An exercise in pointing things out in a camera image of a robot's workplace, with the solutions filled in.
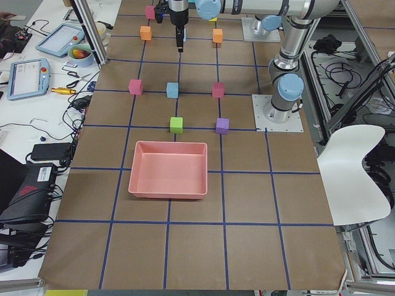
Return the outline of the teach pendant near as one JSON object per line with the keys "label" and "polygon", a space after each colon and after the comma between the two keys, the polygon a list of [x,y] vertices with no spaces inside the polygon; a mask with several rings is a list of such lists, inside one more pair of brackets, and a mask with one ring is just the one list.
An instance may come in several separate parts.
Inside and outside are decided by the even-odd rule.
{"label": "teach pendant near", "polygon": [[14,62],[10,66],[7,98],[10,101],[45,95],[50,84],[47,59]]}

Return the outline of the green foam block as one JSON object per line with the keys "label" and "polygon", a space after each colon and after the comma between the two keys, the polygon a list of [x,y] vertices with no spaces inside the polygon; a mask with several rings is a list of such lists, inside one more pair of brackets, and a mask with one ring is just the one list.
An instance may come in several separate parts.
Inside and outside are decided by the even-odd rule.
{"label": "green foam block", "polygon": [[170,118],[170,132],[172,134],[183,133],[183,118],[182,117],[171,117]]}

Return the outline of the cream cup with lemon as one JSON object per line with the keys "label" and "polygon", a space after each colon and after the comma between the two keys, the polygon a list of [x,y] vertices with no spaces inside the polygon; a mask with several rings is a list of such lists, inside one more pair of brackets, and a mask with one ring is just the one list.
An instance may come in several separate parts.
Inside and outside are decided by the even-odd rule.
{"label": "cream cup with lemon", "polygon": [[106,26],[100,22],[96,22],[95,25],[103,45],[108,45],[110,35],[107,32]]}

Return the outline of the pink plastic tray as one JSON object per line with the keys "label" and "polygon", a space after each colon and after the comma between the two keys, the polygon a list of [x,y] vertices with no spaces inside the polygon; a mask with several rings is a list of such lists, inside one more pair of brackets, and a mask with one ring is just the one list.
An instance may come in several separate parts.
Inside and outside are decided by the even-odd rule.
{"label": "pink plastic tray", "polygon": [[138,141],[129,193],[151,199],[203,199],[208,188],[203,142]]}

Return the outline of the black power adapter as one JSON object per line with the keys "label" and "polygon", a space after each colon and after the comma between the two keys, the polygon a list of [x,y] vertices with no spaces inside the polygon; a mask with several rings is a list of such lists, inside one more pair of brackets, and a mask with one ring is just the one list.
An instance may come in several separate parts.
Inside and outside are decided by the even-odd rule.
{"label": "black power adapter", "polygon": [[70,146],[69,142],[35,144],[30,157],[34,161],[61,160],[70,152]]}

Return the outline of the orange foam block right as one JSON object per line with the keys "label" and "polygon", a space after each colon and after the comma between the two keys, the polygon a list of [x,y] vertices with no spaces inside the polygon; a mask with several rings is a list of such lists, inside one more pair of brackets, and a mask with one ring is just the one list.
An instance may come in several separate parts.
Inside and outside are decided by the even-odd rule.
{"label": "orange foam block right", "polygon": [[214,28],[212,30],[212,41],[216,44],[222,44],[223,30],[221,28]]}

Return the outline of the brass cylinder tool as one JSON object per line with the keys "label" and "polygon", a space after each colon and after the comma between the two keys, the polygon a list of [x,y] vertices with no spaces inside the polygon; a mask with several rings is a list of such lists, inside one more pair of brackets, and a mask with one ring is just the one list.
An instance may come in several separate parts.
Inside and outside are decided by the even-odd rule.
{"label": "brass cylinder tool", "polygon": [[51,91],[62,95],[72,95],[77,93],[75,89],[70,88],[52,88]]}

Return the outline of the teach pendant far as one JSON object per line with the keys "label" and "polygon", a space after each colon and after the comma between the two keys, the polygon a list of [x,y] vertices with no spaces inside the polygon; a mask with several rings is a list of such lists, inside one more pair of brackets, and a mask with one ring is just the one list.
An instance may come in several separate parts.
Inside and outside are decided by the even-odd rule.
{"label": "teach pendant far", "polygon": [[72,46],[80,43],[84,37],[85,33],[81,28],[62,23],[40,41],[35,49],[56,57],[63,57],[67,55]]}

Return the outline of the orange foam block left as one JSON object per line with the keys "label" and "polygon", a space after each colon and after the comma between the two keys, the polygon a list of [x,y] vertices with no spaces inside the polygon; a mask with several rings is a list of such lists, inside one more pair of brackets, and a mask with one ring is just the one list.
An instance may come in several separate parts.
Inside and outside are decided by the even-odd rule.
{"label": "orange foam block left", "polygon": [[150,41],[152,39],[152,29],[150,26],[141,26],[139,29],[140,38],[143,41]]}

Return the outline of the pink foam block middle right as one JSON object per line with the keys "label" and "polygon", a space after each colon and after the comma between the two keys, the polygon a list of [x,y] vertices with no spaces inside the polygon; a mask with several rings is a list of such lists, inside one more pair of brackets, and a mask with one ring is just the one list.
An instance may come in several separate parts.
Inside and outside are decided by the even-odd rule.
{"label": "pink foam block middle right", "polygon": [[222,82],[215,82],[212,85],[212,97],[222,98],[225,95],[225,85]]}

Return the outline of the pink foam block far left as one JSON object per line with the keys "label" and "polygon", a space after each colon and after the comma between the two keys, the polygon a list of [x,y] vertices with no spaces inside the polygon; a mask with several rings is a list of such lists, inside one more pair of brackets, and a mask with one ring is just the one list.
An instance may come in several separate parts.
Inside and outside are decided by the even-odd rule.
{"label": "pink foam block far left", "polygon": [[154,6],[146,6],[145,7],[145,16],[148,20],[155,19],[155,7]]}

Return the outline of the teach pendant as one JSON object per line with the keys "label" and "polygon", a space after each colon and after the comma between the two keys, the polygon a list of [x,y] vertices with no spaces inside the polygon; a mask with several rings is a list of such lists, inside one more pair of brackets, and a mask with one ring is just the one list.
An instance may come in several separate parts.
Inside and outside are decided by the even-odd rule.
{"label": "teach pendant", "polygon": [[10,66],[7,98],[10,101],[45,95],[50,84],[47,59],[14,62]]}
{"label": "teach pendant", "polygon": [[72,46],[80,43],[84,37],[85,33],[81,28],[62,23],[40,41],[35,49],[56,57],[63,57],[67,55]]}

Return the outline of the white chair seat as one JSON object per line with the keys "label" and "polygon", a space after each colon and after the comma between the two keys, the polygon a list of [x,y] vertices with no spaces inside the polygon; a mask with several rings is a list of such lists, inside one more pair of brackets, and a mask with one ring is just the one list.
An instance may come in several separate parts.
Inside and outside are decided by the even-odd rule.
{"label": "white chair seat", "polygon": [[390,214],[385,195],[362,166],[384,134],[380,126],[346,126],[330,136],[319,155],[317,162],[335,226],[376,221]]}

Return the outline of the aluminium frame post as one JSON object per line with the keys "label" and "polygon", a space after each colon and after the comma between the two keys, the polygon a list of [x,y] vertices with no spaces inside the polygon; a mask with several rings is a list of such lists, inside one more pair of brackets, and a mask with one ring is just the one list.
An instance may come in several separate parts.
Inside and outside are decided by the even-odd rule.
{"label": "aluminium frame post", "polygon": [[107,63],[107,53],[99,36],[95,21],[86,0],[70,0],[77,19],[85,33],[87,43],[89,44],[95,61],[98,65]]}

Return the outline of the purple foam block near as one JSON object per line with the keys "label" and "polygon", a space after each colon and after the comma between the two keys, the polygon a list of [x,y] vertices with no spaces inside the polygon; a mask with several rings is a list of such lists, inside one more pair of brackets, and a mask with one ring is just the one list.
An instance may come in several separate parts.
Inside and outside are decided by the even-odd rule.
{"label": "purple foam block near", "polygon": [[217,134],[228,134],[230,120],[228,118],[217,118],[215,132]]}

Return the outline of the black computer box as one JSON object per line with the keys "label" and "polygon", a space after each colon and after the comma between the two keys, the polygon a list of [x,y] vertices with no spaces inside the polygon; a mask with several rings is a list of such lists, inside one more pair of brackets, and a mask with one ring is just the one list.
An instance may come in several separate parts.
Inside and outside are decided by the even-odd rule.
{"label": "black computer box", "polygon": [[56,185],[53,163],[22,164],[1,151],[1,223],[44,222]]}

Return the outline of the black scissors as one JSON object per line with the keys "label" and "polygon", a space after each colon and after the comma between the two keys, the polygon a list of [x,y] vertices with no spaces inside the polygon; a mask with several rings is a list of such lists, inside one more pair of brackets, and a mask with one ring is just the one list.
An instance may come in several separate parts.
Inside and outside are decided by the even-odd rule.
{"label": "black scissors", "polygon": [[81,76],[81,75],[79,75],[76,71],[68,71],[68,72],[67,72],[67,75],[68,75],[68,76],[71,76],[71,77],[73,77],[73,78],[75,78],[75,80],[74,80],[73,82],[71,82],[71,83],[69,83],[69,84],[66,85],[66,88],[67,88],[67,89],[73,89],[73,88],[75,88],[75,87],[77,86],[77,84],[78,84],[80,81],[86,81],[86,78],[87,78],[88,76],[90,76],[91,74],[89,73],[89,74],[86,74],[86,75]]}

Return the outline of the pink foam block middle left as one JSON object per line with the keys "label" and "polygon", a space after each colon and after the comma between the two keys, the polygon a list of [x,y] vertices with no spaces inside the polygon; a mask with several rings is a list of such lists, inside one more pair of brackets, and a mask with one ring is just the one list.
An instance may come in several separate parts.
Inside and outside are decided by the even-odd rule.
{"label": "pink foam block middle left", "polygon": [[132,79],[128,84],[128,89],[132,95],[141,95],[143,93],[143,82],[139,79]]}

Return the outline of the orange foam block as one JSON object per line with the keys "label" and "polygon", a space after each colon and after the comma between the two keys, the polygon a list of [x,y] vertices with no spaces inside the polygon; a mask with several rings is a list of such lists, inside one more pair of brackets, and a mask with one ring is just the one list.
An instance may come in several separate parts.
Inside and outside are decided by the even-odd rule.
{"label": "orange foam block", "polygon": [[141,26],[139,29],[140,38],[143,41],[150,41],[152,39],[152,29],[150,26]]}
{"label": "orange foam block", "polygon": [[222,44],[223,30],[221,28],[214,28],[212,30],[212,41],[216,44]]}

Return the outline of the pink foam block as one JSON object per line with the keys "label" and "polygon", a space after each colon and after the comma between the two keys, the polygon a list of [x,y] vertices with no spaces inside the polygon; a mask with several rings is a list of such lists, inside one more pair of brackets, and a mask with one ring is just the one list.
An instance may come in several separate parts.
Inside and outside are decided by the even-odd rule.
{"label": "pink foam block", "polygon": [[155,19],[155,7],[154,6],[146,6],[145,7],[145,16],[148,20]]}
{"label": "pink foam block", "polygon": [[212,97],[222,98],[225,95],[225,85],[222,82],[215,82],[212,85]]}
{"label": "pink foam block", "polygon": [[139,79],[132,79],[128,84],[128,89],[132,95],[141,95],[143,93],[143,82]]}

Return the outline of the light blue bowl with fruit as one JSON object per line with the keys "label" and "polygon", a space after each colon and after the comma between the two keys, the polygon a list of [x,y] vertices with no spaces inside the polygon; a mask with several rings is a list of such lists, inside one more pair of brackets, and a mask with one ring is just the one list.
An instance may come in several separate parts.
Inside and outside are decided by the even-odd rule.
{"label": "light blue bowl with fruit", "polygon": [[68,56],[79,67],[88,67],[94,62],[93,53],[88,44],[76,44],[68,51]]}

